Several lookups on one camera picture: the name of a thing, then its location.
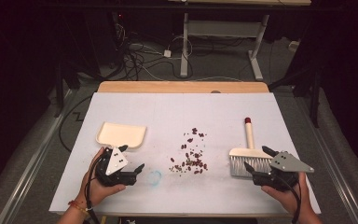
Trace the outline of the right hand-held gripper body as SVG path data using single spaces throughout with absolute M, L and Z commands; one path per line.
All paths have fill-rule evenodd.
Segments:
M 288 152 L 279 152 L 271 160 L 265 172 L 252 169 L 253 182 L 257 186 L 269 186 L 278 191 L 292 189 L 298 183 L 298 174 L 313 173 L 314 169 Z

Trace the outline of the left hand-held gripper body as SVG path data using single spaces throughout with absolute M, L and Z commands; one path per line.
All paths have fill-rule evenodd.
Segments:
M 97 162 L 95 176 L 105 187 L 118 184 L 133 186 L 136 183 L 137 173 L 123 171 L 128 163 L 118 147 L 107 147 Z

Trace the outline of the cream plastic dustpan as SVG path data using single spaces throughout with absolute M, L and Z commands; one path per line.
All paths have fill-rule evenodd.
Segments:
M 138 148 L 144 141 L 146 127 L 104 122 L 96 141 L 101 145 L 129 148 Z

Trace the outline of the cream hand brush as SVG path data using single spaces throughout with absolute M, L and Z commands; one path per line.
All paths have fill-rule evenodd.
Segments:
M 244 119 L 246 148 L 236 147 L 229 151 L 230 174 L 234 177 L 251 178 L 245 165 L 250 165 L 256 172 L 267 173 L 272 158 L 261 149 L 255 148 L 253 125 L 250 118 Z

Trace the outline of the person's left hand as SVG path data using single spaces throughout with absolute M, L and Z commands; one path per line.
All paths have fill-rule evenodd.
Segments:
M 82 179 L 81 187 L 79 193 L 77 194 L 75 201 L 80 203 L 82 208 L 87 207 L 87 200 L 86 200 L 86 187 L 89 187 L 89 200 L 91 201 L 92 206 L 96 206 L 101 203 L 106 197 L 114 195 L 116 193 L 121 192 L 126 188 L 125 185 L 115 185 L 113 187 L 105 187 L 100 184 L 97 180 L 89 180 L 89 177 L 94 177 L 94 172 L 91 170 L 92 165 L 97 159 L 103 154 L 104 148 L 101 147 L 97 154 L 92 159 L 88 171 L 84 174 Z

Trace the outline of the person's right hand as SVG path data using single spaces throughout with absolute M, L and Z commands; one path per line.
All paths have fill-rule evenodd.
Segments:
M 299 215 L 302 217 L 312 210 L 310 205 L 309 188 L 306 180 L 306 175 L 304 173 L 299 173 L 298 184 L 294 187 L 294 191 L 301 201 Z M 262 186 L 261 189 L 267 193 L 267 195 L 277 200 L 289 214 L 293 215 L 296 212 L 297 200 L 293 192 L 281 192 L 269 186 Z

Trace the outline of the scattered dark red beans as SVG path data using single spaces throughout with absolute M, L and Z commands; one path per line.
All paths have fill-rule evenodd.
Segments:
M 179 174 L 200 175 L 208 170 L 208 163 L 203 159 L 206 152 L 205 138 L 207 133 L 194 127 L 183 133 L 184 140 L 180 144 L 176 156 L 170 156 L 171 166 L 169 171 Z

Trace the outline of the white table cover sheet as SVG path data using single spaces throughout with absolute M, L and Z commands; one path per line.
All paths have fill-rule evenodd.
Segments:
M 134 186 L 106 198 L 98 214 L 113 216 L 283 217 L 282 206 L 250 180 L 230 174 L 229 151 L 244 147 L 244 119 L 250 118 L 255 146 L 296 153 L 276 99 L 271 93 L 101 93 L 93 95 L 70 154 L 50 212 L 62 213 L 78 193 L 83 175 L 100 145 L 104 122 L 145 126 L 145 138 L 125 155 L 127 170 L 145 164 Z M 183 133 L 207 133 L 200 175 L 169 171 Z

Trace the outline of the black stand leg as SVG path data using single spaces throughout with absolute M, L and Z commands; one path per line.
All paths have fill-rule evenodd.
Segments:
M 57 118 L 62 113 L 63 101 L 64 101 L 61 63 L 57 63 L 55 67 L 55 74 L 56 74 L 55 89 L 56 89 L 56 101 L 57 101 L 55 117 Z
M 313 77 L 313 84 L 311 88 L 311 97 L 310 97 L 310 120 L 315 128 L 319 127 L 318 107 L 319 107 L 320 85 L 321 85 L 321 73 L 316 72 Z

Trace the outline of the aluminium frame rail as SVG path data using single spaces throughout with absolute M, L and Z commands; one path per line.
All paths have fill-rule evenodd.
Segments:
M 305 101 L 299 100 L 298 104 L 316 137 L 319 153 L 340 201 L 349 214 L 351 223 L 358 224 L 358 158 L 328 105 L 323 105 L 317 111 L 316 127 L 310 120 L 310 109 Z
M 58 106 L 58 97 L 55 97 L 54 104 L 48 107 L 10 157 L 0 175 L 0 224 L 11 224 L 19 213 L 64 113 L 76 95 L 77 90 L 64 91 L 63 108 Z

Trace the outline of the white metal frame desk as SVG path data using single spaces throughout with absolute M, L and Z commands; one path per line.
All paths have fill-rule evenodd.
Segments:
M 217 5 L 222 7 L 228 5 L 232 7 L 309 7 L 311 0 L 170 0 L 171 2 L 179 2 L 185 7 L 206 5 L 211 7 Z M 184 13 L 184 24 L 180 77 L 189 77 L 188 69 L 190 63 L 188 57 L 191 54 L 193 45 L 188 38 L 190 36 L 214 36 L 214 37 L 239 37 L 254 38 L 255 47 L 247 52 L 249 63 L 253 69 L 256 81 L 262 81 L 263 75 L 260 70 L 257 54 L 261 46 L 262 39 L 269 22 L 269 14 L 265 13 L 260 21 L 227 21 L 218 20 L 216 17 L 208 20 L 193 20 L 189 18 L 189 13 Z

